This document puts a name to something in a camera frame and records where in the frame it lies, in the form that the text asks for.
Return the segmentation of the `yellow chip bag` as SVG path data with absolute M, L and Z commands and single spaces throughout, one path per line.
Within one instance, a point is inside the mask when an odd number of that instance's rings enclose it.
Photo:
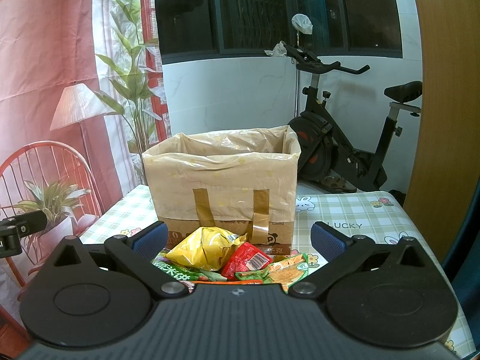
M 238 235 L 218 227 L 201 227 L 167 252 L 166 258 L 183 267 L 219 271 L 246 241 L 247 234 Z

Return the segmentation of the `white cloth on bike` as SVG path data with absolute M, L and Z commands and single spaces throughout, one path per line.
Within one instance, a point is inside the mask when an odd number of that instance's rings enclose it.
M 295 14 L 291 18 L 291 24 L 298 33 L 312 35 L 313 24 L 310 18 L 304 14 Z

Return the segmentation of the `checkered lucky tablecloth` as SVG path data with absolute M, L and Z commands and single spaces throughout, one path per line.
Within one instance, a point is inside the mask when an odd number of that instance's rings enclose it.
M 83 244 L 102 244 L 121 234 L 132 236 L 157 220 L 150 190 L 137 186 L 120 199 L 81 236 Z M 349 194 L 302 193 L 296 197 L 292 254 L 307 258 L 298 273 L 311 275 L 326 264 L 311 244 L 311 227 L 322 221 L 347 235 L 366 235 L 377 243 L 394 245 L 400 238 L 416 238 L 435 265 L 439 261 L 395 198 L 384 191 Z

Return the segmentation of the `red snack packet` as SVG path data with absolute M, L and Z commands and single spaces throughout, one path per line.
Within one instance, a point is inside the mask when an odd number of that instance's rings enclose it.
M 264 269 L 272 258 L 249 242 L 242 243 L 224 265 L 221 275 L 228 281 L 236 279 L 236 273 Z

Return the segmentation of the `green vegetable cracker bag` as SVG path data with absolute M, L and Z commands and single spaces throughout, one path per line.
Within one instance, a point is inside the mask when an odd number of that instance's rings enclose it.
M 162 272 L 178 281 L 226 282 L 227 279 L 216 271 L 205 271 L 194 267 L 184 267 L 166 258 L 166 253 L 158 253 L 151 263 Z

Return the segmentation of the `wooden door panel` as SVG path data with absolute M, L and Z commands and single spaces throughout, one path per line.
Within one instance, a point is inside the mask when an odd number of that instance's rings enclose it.
M 479 0 L 416 0 L 423 96 L 403 208 L 443 261 L 479 183 Z

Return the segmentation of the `dark window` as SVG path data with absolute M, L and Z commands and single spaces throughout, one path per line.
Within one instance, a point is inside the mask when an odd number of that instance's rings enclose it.
M 278 41 L 317 55 L 402 55 L 396 0 L 154 0 L 165 63 L 262 56 Z M 312 35 L 298 33 L 295 14 Z

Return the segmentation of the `red printed curtain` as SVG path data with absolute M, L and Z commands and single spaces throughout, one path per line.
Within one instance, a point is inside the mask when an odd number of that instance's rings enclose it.
M 142 183 L 140 153 L 170 131 L 154 0 L 1 0 L 1 216 L 46 229 L 1 262 L 1 307 L 65 236 Z

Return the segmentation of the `green orange snack packet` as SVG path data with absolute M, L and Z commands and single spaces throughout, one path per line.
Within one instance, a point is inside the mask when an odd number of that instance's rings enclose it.
M 257 271 L 236 272 L 240 281 L 262 281 L 263 284 L 280 284 L 285 293 L 289 288 L 308 276 L 308 256 L 295 254 L 279 262 L 272 262 Z

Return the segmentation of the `plastic-lined cardboard box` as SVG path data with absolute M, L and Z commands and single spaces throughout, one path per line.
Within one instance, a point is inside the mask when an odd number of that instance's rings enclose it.
M 178 133 L 152 146 L 142 162 L 167 247 L 216 226 L 267 254 L 289 254 L 299 156 L 289 126 Z

